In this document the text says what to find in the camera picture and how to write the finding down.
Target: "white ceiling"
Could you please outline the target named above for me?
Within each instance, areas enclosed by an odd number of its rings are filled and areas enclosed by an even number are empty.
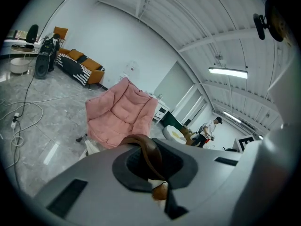
[[[100,0],[145,22],[192,69],[214,110],[240,118],[258,134],[282,121],[267,90],[292,56],[285,43],[260,40],[253,14],[264,14],[265,0]],[[247,80],[211,74],[223,55],[228,68],[247,70]]]

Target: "white shirt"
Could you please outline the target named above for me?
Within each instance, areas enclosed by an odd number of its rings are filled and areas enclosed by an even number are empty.
[[[204,129],[201,131],[201,135],[206,137],[206,139],[209,139],[212,136],[212,133],[214,132],[216,125],[214,124],[213,121],[209,121],[205,126],[207,127],[208,135],[205,136]]]

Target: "pink armchair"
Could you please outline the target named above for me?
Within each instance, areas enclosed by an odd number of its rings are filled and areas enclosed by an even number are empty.
[[[127,78],[86,101],[88,135],[106,148],[131,134],[148,136],[158,101]]]

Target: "orange sofa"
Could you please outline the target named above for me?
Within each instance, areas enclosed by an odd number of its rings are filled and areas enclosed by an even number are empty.
[[[89,69],[92,73],[90,75],[89,80],[87,81],[87,84],[95,84],[99,83],[104,75],[104,71],[98,70],[101,65],[91,58],[84,58],[84,61],[81,60],[81,58],[84,56],[83,53],[77,51],[76,49],[68,50],[65,48],[60,48],[59,54],[65,54],[69,56],[71,59],[75,60],[76,62],[80,63],[81,65],[85,66],[87,69]]]

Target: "black speaker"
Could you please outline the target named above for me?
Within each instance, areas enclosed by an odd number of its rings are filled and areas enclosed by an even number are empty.
[[[36,61],[35,77],[37,79],[44,79],[46,77],[50,57],[48,55],[39,54]]]
[[[38,35],[39,26],[34,24],[30,27],[27,36],[26,36],[26,42],[27,43],[35,43]]]

